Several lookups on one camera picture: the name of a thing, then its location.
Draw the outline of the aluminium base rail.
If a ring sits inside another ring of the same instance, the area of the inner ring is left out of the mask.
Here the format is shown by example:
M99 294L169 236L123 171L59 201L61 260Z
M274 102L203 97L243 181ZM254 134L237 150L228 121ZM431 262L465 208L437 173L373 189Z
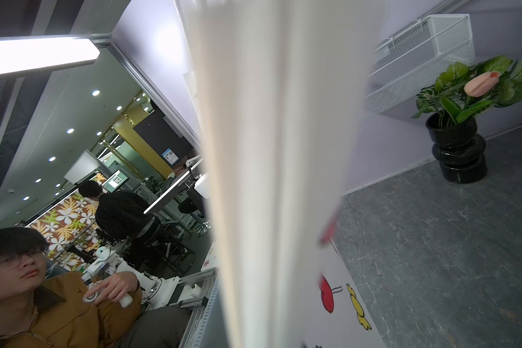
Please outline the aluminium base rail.
M176 306L191 311L189 322L181 339L179 347L201 347L203 336L207 330L207 322L218 294L219 280L217 268L211 268L183 277L178 284L184 286L199 285L201 291L198 297L189 300L178 300Z

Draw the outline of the seated man in brown jacket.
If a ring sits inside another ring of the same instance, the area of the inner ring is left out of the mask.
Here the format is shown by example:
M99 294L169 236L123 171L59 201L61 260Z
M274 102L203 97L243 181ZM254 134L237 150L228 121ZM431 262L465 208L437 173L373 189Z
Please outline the seated man in brown jacket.
M0 229L0 347L178 347L186 310L142 311L142 291L126 308L84 302L82 273L46 277L46 239L34 229Z

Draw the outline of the potted plant with pink flower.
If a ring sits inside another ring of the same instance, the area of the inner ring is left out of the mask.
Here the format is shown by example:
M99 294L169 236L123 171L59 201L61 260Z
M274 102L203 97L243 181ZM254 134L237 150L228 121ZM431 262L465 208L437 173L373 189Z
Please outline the potted plant with pink flower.
M477 117L492 108L522 102L522 59L496 56L477 65L449 65L433 85L416 96L414 118L427 115L432 155L443 177L471 184L487 175L486 141Z

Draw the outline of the standing person in black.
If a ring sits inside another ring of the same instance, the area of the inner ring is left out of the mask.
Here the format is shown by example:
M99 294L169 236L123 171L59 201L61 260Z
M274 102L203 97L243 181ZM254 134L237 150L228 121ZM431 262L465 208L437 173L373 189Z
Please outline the standing person in black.
M96 223L107 236L117 240L130 239L130 256L135 264L157 264L159 258L145 246L146 237L160 226L160 219L144 211L148 201L132 191L105 193L96 181L84 181L78 185L82 197L98 203Z

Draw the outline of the white party paper bag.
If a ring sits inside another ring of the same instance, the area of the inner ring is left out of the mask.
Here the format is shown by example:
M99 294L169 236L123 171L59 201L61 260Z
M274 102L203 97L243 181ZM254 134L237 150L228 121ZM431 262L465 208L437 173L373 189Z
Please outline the white party paper bag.
M382 1L178 1L232 347L301 347Z

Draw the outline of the ceiling strip light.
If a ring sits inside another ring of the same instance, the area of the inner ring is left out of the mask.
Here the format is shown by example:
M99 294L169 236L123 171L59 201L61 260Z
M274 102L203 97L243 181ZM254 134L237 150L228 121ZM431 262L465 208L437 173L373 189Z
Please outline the ceiling strip light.
M99 49L89 39L33 36L0 39L0 78L94 63Z

